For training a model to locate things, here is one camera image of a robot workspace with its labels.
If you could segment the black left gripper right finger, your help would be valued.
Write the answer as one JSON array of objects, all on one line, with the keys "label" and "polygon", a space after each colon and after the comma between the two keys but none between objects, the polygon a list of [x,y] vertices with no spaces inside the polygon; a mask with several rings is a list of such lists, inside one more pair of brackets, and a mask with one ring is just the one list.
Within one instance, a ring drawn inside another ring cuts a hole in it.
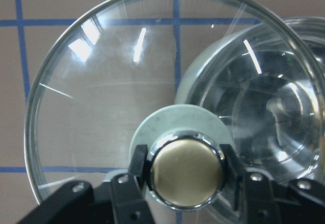
[{"label": "black left gripper right finger", "polygon": [[324,223],[324,185],[298,178],[281,185],[261,170],[245,168],[229,144],[223,192],[240,223]]}]

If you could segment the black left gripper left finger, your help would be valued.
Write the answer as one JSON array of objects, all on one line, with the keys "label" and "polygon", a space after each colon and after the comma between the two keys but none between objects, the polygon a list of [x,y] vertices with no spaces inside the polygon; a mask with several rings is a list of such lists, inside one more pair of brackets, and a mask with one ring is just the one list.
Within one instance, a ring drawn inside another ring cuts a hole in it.
[{"label": "black left gripper left finger", "polygon": [[20,223],[154,223],[143,193],[147,153],[147,145],[137,145],[128,171],[96,188],[65,183]]}]

